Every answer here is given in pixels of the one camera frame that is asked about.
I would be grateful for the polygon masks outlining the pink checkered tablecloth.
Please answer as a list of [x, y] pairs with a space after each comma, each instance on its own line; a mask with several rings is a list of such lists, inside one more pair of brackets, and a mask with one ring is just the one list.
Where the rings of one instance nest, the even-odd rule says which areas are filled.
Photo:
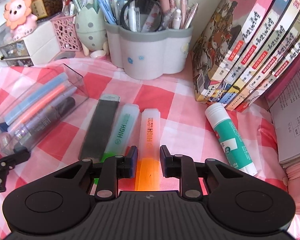
[[[29, 161], [9, 173], [7, 190], [0, 193], [0, 238], [10, 233], [2, 214], [4, 198], [13, 189], [78, 161], [90, 118], [102, 94], [119, 95], [120, 107], [131, 103], [138, 105], [140, 112], [148, 108], [158, 109], [161, 114], [160, 144], [166, 145], [172, 154], [185, 154], [197, 162], [215, 158], [226, 163], [222, 148], [205, 117], [207, 105], [194, 99], [189, 62], [190, 59], [178, 74], [163, 75], [150, 81], [134, 80], [110, 62], [91, 58], [60, 60], [40, 66], [69, 65], [83, 76], [89, 99], [33, 149]], [[39, 79], [45, 82], [43, 76], [49, 70], [42, 72], [38, 69], [40, 67], [0, 68], [0, 114]], [[257, 178], [287, 190], [287, 176], [277, 160], [277, 140], [270, 113], [260, 104], [252, 105], [243, 113], [228, 113], [258, 170]]]

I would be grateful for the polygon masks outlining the white tape roll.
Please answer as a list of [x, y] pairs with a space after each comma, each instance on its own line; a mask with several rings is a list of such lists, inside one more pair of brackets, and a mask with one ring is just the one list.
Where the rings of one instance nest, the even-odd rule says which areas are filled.
[[101, 60], [104, 60], [104, 59], [107, 58], [107, 53], [104, 50], [96, 50], [96, 51], [93, 51], [90, 54], [90, 57], [92, 59], [101, 59]]

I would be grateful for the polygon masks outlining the green white glue stick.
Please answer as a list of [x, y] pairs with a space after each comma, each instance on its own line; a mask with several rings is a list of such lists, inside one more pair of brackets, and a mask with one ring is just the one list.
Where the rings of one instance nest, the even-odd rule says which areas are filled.
[[214, 103], [205, 110], [222, 150], [231, 167], [251, 176], [257, 174], [253, 160], [233, 123], [230, 115], [221, 103]]

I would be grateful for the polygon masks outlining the green egg-shaped pen holder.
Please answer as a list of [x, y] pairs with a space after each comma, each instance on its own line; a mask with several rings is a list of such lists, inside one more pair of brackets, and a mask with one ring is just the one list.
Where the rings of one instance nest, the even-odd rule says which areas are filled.
[[107, 32], [104, 27], [105, 20], [102, 10], [95, 11], [88, 3], [77, 13], [75, 29], [83, 47], [83, 53], [88, 56], [91, 51], [102, 50], [107, 41]]

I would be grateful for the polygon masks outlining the pink lion toy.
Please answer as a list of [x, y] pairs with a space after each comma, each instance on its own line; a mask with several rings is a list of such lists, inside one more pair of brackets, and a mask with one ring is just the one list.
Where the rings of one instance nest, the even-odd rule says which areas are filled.
[[32, 13], [31, 4], [31, 0], [10, 0], [5, 4], [4, 18], [14, 42], [37, 28], [38, 17]]

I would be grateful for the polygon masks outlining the clear plastic organizer box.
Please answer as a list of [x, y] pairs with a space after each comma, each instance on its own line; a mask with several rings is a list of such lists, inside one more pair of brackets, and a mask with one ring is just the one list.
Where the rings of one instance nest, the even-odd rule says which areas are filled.
[[60, 64], [52, 68], [0, 69], [0, 151], [32, 151], [47, 137], [60, 133], [53, 147], [68, 146], [79, 126], [64, 120], [85, 118], [89, 99], [84, 77]]

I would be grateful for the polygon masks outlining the pink pastel highlighter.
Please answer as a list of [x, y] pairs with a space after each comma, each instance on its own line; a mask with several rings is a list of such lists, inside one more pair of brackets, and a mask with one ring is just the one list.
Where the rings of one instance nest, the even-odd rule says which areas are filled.
[[7, 130], [8, 133], [14, 132], [21, 124], [25, 124], [27, 121], [29, 121], [53, 99], [59, 96], [59, 94], [64, 92], [69, 86], [70, 83], [68, 81], [65, 81], [54, 88], [52, 91], [48, 92], [45, 96], [34, 103], [29, 109], [27, 109], [13, 124], [9, 126]]

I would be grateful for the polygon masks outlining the green HIGH highlighter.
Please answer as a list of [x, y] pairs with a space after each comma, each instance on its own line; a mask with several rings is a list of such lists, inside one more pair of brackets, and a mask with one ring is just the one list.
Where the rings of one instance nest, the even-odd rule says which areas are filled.
[[140, 109], [136, 104], [127, 103], [121, 108], [101, 158], [102, 163], [109, 157], [126, 154], [127, 145], [139, 113]]

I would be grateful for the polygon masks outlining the white mini drawer unit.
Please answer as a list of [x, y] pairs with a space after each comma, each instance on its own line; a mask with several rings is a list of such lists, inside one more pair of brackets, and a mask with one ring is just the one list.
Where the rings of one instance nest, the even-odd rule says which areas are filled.
[[23, 39], [0, 46], [0, 67], [32, 67], [52, 61], [61, 52], [53, 24], [40, 23]]

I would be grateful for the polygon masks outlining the orange HIGH highlighter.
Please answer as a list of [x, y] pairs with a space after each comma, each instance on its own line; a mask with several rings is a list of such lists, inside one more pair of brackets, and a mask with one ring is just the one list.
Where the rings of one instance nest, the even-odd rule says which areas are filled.
[[145, 109], [141, 116], [135, 191], [158, 191], [160, 170], [160, 112]]

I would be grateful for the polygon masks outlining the blue pastel highlighter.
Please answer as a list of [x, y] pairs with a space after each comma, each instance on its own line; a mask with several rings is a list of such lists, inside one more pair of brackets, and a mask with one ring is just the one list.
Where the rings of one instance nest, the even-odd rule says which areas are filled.
[[43, 96], [47, 95], [58, 85], [63, 83], [68, 79], [68, 76], [65, 73], [61, 73], [51, 79], [49, 82], [40, 86], [37, 90], [32, 92], [29, 96], [26, 96], [25, 99], [21, 100], [12, 110], [10, 110], [4, 117], [6, 124], [10, 125], [14, 122], [23, 111], [31, 107], [35, 102], [41, 99]]

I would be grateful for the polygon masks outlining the black marker pen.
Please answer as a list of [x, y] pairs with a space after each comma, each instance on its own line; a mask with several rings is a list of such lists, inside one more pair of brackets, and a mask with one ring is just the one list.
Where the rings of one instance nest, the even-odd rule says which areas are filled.
[[53, 100], [39, 114], [16, 131], [17, 143], [25, 147], [31, 147], [58, 120], [67, 115], [75, 105], [75, 99], [71, 96], [60, 96]]

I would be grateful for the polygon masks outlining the stack of printed papers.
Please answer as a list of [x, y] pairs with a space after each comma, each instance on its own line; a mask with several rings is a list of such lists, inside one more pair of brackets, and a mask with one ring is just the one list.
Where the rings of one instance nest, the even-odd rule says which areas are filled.
[[300, 161], [300, 70], [270, 108], [279, 164], [288, 167]]

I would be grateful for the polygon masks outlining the magnifying glass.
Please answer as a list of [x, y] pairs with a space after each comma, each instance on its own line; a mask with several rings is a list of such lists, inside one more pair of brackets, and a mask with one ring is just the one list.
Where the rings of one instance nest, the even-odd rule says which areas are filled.
[[153, 33], [161, 29], [164, 13], [155, 0], [129, 0], [121, 9], [121, 27], [136, 33]]

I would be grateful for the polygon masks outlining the white flower-shaped pen holder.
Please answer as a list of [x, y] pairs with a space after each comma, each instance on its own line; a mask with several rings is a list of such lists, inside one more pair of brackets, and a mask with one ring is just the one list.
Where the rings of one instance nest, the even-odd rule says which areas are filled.
[[133, 79], [153, 80], [185, 68], [193, 27], [138, 33], [106, 23], [105, 29], [112, 64]]

